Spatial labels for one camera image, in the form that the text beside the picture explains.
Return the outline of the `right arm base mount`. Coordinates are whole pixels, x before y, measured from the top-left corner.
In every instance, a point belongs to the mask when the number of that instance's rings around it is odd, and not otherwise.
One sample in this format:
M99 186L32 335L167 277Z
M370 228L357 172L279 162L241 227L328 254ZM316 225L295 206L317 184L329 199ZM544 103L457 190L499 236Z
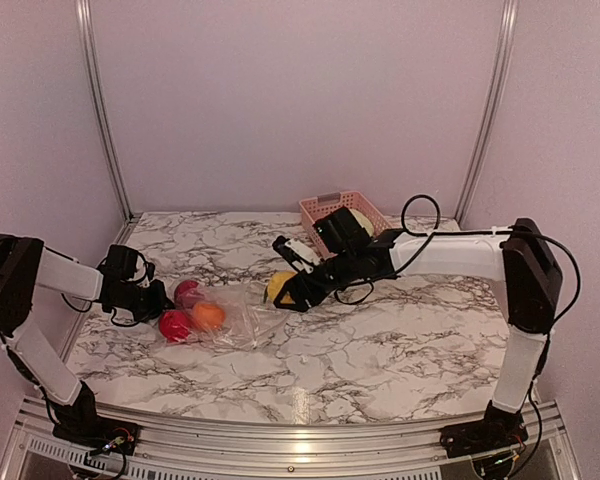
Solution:
M507 424L501 420L482 419L443 427L439 442L448 458L459 458L522 444L527 440L526 427L520 420Z

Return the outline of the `orange fake fruit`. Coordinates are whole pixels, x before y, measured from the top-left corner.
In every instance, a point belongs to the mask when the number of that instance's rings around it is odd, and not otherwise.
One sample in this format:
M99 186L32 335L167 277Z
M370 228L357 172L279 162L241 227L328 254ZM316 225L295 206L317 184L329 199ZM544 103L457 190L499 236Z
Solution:
M215 303L199 301L191 308L191 321L196 330L203 332L221 330L225 320L224 309Z

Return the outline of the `clear zip top bag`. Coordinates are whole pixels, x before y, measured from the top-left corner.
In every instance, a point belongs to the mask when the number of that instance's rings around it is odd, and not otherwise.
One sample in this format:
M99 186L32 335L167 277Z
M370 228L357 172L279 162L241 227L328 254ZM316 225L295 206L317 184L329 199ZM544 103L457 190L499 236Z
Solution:
M200 301L215 303L224 309L226 320L218 331L196 330L191 321L191 308L175 308L189 316L191 323L188 339L181 343L194 344L222 350L250 350L257 348L283 327L292 313L275 308L273 303L263 302L265 285L261 282L248 282L236 285L205 286L199 283L204 295Z

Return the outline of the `dark red fake fruit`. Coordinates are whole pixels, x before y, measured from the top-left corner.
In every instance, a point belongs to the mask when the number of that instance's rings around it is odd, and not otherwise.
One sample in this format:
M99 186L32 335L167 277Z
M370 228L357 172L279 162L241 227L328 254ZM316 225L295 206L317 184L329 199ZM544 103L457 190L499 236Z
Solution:
M178 308L192 308L204 298L195 280L185 280L178 284L174 291L174 304Z

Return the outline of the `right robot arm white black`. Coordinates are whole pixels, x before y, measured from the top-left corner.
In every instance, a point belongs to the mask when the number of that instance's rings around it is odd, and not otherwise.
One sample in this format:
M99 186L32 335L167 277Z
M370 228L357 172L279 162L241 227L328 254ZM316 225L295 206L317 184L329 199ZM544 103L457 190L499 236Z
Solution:
M500 286L508 339L495 390L481 419L444 427L440 444L459 457L527 440L522 408L546 363L563 272L553 251L574 256L543 234L530 218L506 227L414 231L406 224L369 233L346 207L313 224L329 255L321 259L304 243L277 237L273 250L294 273L274 296L279 309L306 312L328 296L405 276L475 278Z

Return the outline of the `yellow fake fruit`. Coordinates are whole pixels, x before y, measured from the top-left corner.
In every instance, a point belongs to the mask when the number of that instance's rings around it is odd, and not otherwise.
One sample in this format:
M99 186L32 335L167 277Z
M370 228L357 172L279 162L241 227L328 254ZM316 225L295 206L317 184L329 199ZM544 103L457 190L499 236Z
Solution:
M295 275L296 273L291 271L279 271L274 273L265 288L263 302L266 303L269 301L273 303L284 284Z

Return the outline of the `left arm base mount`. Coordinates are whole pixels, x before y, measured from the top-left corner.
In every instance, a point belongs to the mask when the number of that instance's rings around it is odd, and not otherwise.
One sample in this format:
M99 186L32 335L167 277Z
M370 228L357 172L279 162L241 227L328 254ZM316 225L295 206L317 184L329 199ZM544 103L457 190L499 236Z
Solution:
M115 452L130 456L134 453L140 432L138 424L99 417L84 427L54 420L53 435L62 440L89 447L96 453Z

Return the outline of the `white fake cabbage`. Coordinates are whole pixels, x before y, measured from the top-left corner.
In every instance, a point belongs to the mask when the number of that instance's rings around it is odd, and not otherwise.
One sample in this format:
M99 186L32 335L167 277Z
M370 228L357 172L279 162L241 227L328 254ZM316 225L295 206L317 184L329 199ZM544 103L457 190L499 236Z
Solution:
M357 209L351 209L351 213L358 223L364 228L370 237L375 236L375 228L371 220Z

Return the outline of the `red fake apple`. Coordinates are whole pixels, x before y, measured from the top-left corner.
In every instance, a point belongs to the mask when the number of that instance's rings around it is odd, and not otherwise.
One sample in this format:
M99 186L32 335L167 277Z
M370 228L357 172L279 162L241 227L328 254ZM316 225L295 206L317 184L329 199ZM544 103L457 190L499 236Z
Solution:
M180 310L165 311L159 319L159 331L171 343L181 343L190 335L189 316Z

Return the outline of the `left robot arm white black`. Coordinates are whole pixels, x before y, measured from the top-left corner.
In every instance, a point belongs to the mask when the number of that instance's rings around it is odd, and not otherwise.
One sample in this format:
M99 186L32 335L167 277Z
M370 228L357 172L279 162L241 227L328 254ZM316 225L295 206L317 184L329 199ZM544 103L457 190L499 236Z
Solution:
M106 313L126 312L134 323L157 319L171 309L155 266L137 250L108 248L96 267L52 249L43 240L0 234L0 344L9 360L37 387L51 411L56 432L99 444L115 430L102 417L95 395L60 357L41 323L45 308L34 305L46 290L98 305Z

